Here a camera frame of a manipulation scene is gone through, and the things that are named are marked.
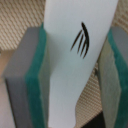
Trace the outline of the gripper grey green-padded left finger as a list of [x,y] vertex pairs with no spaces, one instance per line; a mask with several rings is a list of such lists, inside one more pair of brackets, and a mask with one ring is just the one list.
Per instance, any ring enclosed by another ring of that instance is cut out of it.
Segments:
[[46,32],[28,28],[3,73],[16,128],[47,128],[49,75]]

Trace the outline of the gripper grey green-padded right finger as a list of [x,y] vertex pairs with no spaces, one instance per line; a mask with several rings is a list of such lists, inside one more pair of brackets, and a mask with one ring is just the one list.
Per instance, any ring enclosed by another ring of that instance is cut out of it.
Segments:
[[121,27],[110,29],[98,68],[106,128],[128,128],[128,34]]

